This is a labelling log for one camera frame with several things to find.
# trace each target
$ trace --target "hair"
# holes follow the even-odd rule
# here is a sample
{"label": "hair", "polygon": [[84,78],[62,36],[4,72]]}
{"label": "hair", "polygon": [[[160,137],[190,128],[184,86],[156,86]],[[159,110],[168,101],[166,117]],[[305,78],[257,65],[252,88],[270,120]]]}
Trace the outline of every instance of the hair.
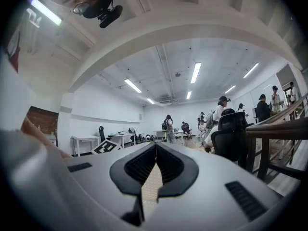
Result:
{"label": "hair", "polygon": [[170,119],[170,120],[172,121],[172,123],[173,123],[173,120],[172,120],[172,118],[171,118],[171,115],[167,115],[166,119]]}
{"label": "hair", "polygon": [[232,113],[235,113],[235,110],[225,109],[225,110],[223,110],[223,112],[221,112],[221,116],[225,116],[225,115],[232,114]]}

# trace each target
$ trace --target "wooden railing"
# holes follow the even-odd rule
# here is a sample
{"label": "wooden railing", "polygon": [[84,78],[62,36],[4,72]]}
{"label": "wooden railing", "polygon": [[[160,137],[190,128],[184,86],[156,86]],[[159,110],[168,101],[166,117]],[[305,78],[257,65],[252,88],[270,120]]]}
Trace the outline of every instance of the wooden railing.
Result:
{"label": "wooden railing", "polygon": [[[295,110],[306,101],[303,108],[295,115]],[[292,163],[293,156],[297,151],[297,148],[302,140],[308,140],[308,117],[302,117],[305,114],[305,108],[308,104],[308,94],[302,97],[300,100],[290,105],[285,110],[270,117],[269,119],[257,123],[255,125],[246,128],[246,135],[248,137],[248,157],[247,157],[247,170],[253,174],[257,173],[257,177],[261,180],[265,180],[270,169],[270,173],[276,171],[288,175],[290,177],[301,180],[304,176],[304,172],[301,170],[287,167],[288,163]],[[285,121],[286,117],[290,116],[290,121]],[[262,139],[262,148],[256,152],[257,138]],[[273,155],[271,155],[271,142],[275,140],[282,140],[286,144],[282,143],[282,147]],[[282,157],[283,151],[291,143],[291,147],[287,153]],[[260,166],[254,170],[255,157],[261,154]],[[285,163],[277,164],[273,160],[276,157],[280,157]]]}

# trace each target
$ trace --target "white desk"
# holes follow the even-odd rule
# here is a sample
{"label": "white desk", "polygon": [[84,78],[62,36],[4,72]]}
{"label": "white desk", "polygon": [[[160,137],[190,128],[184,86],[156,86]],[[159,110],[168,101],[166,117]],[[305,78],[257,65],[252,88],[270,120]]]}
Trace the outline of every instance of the white desk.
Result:
{"label": "white desk", "polygon": [[[156,131],[153,131],[153,132],[156,132],[156,137],[157,136],[157,133],[161,132],[161,133],[165,133],[165,138],[167,139],[167,131],[162,131],[162,130],[156,130]],[[183,131],[178,131],[178,132],[174,132],[174,134],[180,134],[181,136],[181,142],[182,142],[182,146],[184,146],[184,132]]]}
{"label": "white desk", "polygon": [[124,149],[124,137],[133,136],[134,137],[134,145],[136,145],[136,134],[135,133],[127,133],[127,134],[109,134],[109,137],[118,137],[121,138],[121,145]]}
{"label": "white desk", "polygon": [[97,141],[97,145],[100,144],[100,137],[97,137],[97,136],[87,136],[87,137],[77,137],[77,136],[72,136],[73,138],[73,144],[74,144],[74,140],[76,140],[77,142],[77,153],[78,153],[78,156],[80,156],[80,152],[79,152],[79,141],[80,142],[90,142],[90,147],[91,147],[91,150],[92,150],[92,141]]}

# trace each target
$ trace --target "table leg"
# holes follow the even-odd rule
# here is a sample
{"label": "table leg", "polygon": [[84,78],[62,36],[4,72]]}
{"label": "table leg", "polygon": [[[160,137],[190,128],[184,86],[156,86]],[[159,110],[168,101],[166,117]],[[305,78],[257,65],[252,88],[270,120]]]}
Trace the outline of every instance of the table leg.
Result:
{"label": "table leg", "polygon": [[80,152],[79,152],[79,140],[76,140],[77,141],[77,154],[78,156],[80,156]]}

